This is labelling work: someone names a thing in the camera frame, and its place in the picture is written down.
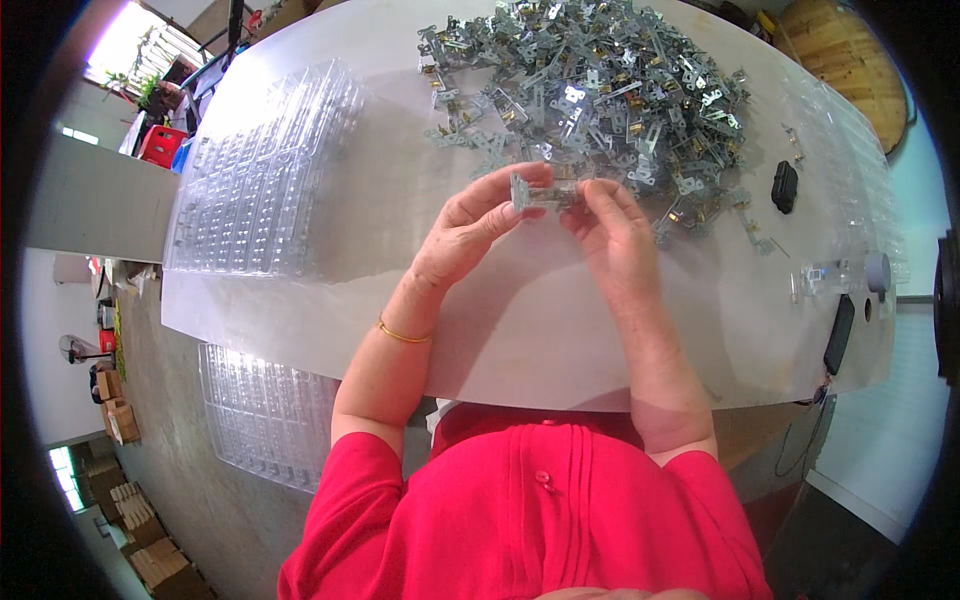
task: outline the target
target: clear plastic tray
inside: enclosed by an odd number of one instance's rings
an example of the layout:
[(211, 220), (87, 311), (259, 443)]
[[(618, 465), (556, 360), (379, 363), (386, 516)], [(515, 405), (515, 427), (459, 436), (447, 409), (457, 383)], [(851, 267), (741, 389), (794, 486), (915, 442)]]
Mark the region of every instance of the clear plastic tray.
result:
[(364, 97), (330, 60), (216, 104), (183, 168), (163, 268), (314, 275), (310, 220)]
[(807, 159), (816, 160), (816, 185), (832, 209), (831, 258), (886, 252), (894, 282), (906, 283), (906, 244), (886, 156), (873, 126), (836, 90), (805, 72), (788, 77), (788, 83), (783, 89), (793, 91), (784, 106), (785, 119), (804, 151), (814, 155)]
[(221, 460), (315, 492), (330, 451), (338, 379), (199, 344), (206, 423)]

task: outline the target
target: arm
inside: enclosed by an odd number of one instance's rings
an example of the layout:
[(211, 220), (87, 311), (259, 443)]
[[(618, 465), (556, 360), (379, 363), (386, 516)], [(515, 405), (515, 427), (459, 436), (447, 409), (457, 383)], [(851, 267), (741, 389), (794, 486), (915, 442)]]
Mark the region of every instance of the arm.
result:
[[(544, 163), (511, 165), (475, 181), (441, 210), (410, 270), (383, 309), (384, 325), (410, 339), (428, 338), (446, 291), (479, 264), (498, 237), (524, 217), (510, 203), (510, 174), (546, 187), (553, 171)], [(430, 342), (399, 340), (373, 327), (353, 356), (333, 403), (331, 443), (365, 431), (403, 456), (403, 428), (426, 383)]]
[(610, 180), (582, 181), (586, 199), (561, 217), (587, 263), (623, 339), (631, 418), (659, 465), (688, 450), (716, 457), (707, 395), (686, 359), (663, 303), (650, 225), (630, 193)]

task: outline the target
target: concrete floor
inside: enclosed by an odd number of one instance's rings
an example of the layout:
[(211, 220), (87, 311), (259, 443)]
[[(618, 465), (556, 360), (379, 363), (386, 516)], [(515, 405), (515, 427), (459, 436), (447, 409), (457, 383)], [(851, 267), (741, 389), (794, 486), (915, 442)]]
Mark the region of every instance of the concrete floor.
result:
[[(214, 455), (198, 376), (199, 341), (160, 324), (159, 281), (148, 281), (141, 298), (122, 296), (120, 314), (124, 389), (141, 433), (141, 442), (116, 446), (128, 479), (140, 483), (168, 534), (222, 598), (273, 597), (280, 565), (300, 541), (312, 496)], [(811, 411), (796, 419), (783, 468), (800, 456), (815, 416)], [(808, 468), (827, 429), (824, 422)], [(406, 438), (403, 470), (409, 475), (425, 463), (430, 440), (422, 427), (408, 427)], [(775, 477), (782, 439), (776, 437), (731, 473), (741, 501), (803, 478), (800, 468)]]

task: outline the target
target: stack of cardboard boxes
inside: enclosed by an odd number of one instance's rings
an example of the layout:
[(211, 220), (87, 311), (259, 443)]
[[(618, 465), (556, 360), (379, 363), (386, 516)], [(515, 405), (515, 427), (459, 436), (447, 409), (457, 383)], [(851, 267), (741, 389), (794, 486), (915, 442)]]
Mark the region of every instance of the stack of cardboard boxes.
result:
[(120, 372), (98, 372), (97, 389), (100, 391), (100, 399), (104, 402), (100, 405), (100, 412), (104, 417), (107, 435), (120, 444), (139, 440), (140, 431), (136, 428), (136, 420), (133, 419), (133, 408), (123, 398)]
[(140, 486), (124, 483), (110, 490), (128, 544), (121, 548), (144, 588), (158, 600), (208, 600), (213, 592), (197, 569), (167, 537)]
[(212, 599), (213, 593), (170, 538), (130, 556), (143, 585), (158, 600)]
[(84, 470), (104, 518), (123, 531), (123, 536), (114, 535), (117, 547), (154, 598), (212, 600), (215, 597), (197, 569), (167, 537), (143, 490), (135, 482), (127, 482), (114, 457), (89, 461)]

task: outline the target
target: woman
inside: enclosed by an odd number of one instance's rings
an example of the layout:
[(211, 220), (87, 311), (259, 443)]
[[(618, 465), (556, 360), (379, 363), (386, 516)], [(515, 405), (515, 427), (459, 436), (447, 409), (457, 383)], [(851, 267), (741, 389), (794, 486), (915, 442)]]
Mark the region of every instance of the woman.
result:
[(582, 181), (586, 205), (561, 224), (623, 339), (633, 427), (617, 415), (461, 404), (437, 426), (430, 462), (403, 482), (403, 429), (444, 295), (494, 240), (542, 215), (515, 214), (512, 172), (534, 187), (553, 181), (546, 164), (518, 164), (447, 201), (353, 357), (279, 597), (771, 597), (663, 304), (649, 224), (614, 181)]

